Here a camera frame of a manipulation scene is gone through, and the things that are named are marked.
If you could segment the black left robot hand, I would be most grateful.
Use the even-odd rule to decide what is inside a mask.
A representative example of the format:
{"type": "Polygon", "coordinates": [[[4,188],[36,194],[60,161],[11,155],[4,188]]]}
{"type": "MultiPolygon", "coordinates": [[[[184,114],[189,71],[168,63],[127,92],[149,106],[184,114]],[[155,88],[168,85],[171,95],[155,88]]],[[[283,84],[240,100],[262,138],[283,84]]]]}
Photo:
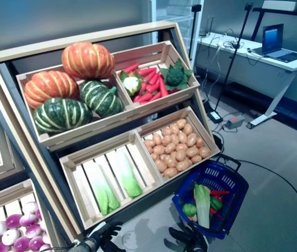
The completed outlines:
{"type": "Polygon", "coordinates": [[[125,251],[111,241],[121,230],[122,224],[122,222],[108,223],[98,230],[98,236],[101,238],[100,247],[103,251],[125,251]]]}

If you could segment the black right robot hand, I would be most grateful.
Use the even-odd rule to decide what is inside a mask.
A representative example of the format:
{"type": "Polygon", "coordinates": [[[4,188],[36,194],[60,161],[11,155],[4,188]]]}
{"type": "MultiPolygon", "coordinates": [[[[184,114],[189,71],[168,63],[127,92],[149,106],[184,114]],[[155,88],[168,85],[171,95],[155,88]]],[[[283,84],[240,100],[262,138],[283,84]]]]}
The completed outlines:
{"type": "Polygon", "coordinates": [[[172,227],[169,227],[168,231],[173,238],[186,245],[184,251],[207,251],[204,237],[198,231],[189,229],[182,232],[172,227]]]}

